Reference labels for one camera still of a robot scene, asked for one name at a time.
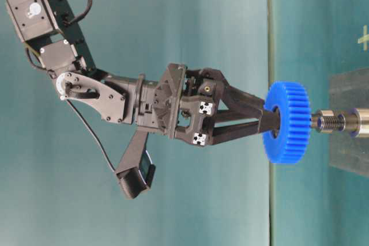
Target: screw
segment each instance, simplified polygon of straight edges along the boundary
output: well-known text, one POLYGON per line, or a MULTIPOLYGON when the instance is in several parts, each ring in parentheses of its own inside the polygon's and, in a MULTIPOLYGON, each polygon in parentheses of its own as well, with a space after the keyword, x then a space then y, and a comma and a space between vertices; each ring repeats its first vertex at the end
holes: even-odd
POLYGON ((318 128, 321 131, 341 131, 345 128, 345 120, 342 116, 320 116, 318 128))

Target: wire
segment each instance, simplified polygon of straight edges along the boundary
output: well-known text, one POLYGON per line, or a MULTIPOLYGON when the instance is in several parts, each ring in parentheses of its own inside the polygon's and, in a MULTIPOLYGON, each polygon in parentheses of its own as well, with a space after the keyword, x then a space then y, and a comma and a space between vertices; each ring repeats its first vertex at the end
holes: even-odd
POLYGON ((92 0, 87 0, 87 7, 86 7, 85 11, 83 13, 81 13, 80 15, 76 16, 71 21, 66 22, 66 25, 71 25, 71 24, 74 24, 76 22, 79 22, 79 21, 83 20, 85 18, 85 16, 88 14, 88 12, 91 10, 91 7, 92 7, 92 0))
MULTIPOLYGON (((32 61, 32 58, 31 58, 31 55, 29 54, 29 49, 26 47, 25 49, 25 54, 27 56, 27 59, 28 59, 28 62, 29 64, 34 68, 34 69, 37 69, 37 70, 40 70, 40 71, 46 71, 46 69, 44 67, 41 67, 41 66, 38 66, 38 65, 35 65, 32 61)), ((36 57, 36 59, 40 62, 39 58, 33 53, 33 55, 36 57)))
POLYGON ((95 139, 97 145, 99 146, 99 148, 101 149, 101 152, 103 152, 104 158, 110 168, 110 170, 115 173, 115 168, 112 165, 105 149, 104 146, 101 144, 100 139, 97 137, 97 135, 95 134, 95 132, 92 130, 91 126, 87 123, 87 121, 85 120, 85 118, 81 115, 81 113, 79 112, 79 110, 77 110, 77 108, 69 101, 66 100, 68 105, 72 108, 72 110, 77 114, 77 116, 81 119, 81 121, 83 122, 84 126, 87 128, 87 130, 90 132, 90 134, 93 136, 93 138, 95 139))

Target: metal shaft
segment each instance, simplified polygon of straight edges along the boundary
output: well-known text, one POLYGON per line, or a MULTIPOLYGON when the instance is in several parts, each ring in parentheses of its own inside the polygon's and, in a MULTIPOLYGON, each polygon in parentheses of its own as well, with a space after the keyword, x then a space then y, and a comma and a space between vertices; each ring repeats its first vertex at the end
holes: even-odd
POLYGON ((349 112, 320 110, 311 115, 311 128, 319 133, 345 131, 355 138, 368 138, 369 109, 354 108, 349 112))

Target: robotic arm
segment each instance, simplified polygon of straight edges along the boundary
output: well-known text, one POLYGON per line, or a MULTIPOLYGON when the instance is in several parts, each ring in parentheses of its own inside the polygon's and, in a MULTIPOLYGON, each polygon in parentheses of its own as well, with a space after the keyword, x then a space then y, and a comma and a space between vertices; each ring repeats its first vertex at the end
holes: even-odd
POLYGON ((146 150, 149 134, 203 147, 264 133, 264 141, 272 141, 266 145, 268 157, 293 163, 306 149, 310 127, 324 128, 322 121, 318 124, 323 117, 313 116, 316 124, 311 124, 306 91, 296 83, 283 83, 279 100, 271 97, 265 103, 231 86, 215 69, 189 70, 185 65, 169 64, 159 81, 148 81, 143 74, 118 77, 98 69, 78 25, 91 4, 89 0, 85 13, 75 17, 67 0, 6 0, 29 61, 48 74, 61 101, 72 108, 71 100, 85 103, 112 124, 137 126, 116 169, 107 158, 129 198, 152 184, 155 166, 146 150), (55 35, 62 39, 55 41, 55 35), (40 65, 32 63, 30 53, 40 65), (227 109, 219 109, 220 101, 227 109), (188 118, 187 126, 179 124, 179 114, 188 118), (236 120, 247 123, 230 124, 236 120), (217 127, 217 123, 229 125, 217 127), (273 152, 279 152, 278 158, 273 158, 273 152))

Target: metal bracket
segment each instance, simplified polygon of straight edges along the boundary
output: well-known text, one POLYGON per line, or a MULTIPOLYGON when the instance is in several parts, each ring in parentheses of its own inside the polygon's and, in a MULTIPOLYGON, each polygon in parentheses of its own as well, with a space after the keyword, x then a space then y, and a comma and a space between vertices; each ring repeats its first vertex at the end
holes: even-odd
POLYGON ((100 96, 98 99, 78 99, 63 94, 65 91, 61 90, 59 93, 61 93, 62 100, 70 99, 83 102, 99 112, 101 114, 101 118, 107 122, 123 122, 126 103, 126 99, 123 94, 120 94, 116 90, 97 80, 78 73, 66 72, 63 74, 61 79, 57 79, 57 84, 60 84, 60 86, 62 86, 63 83, 65 84, 65 82, 71 83, 76 92, 86 93, 89 90, 95 90, 100 96))

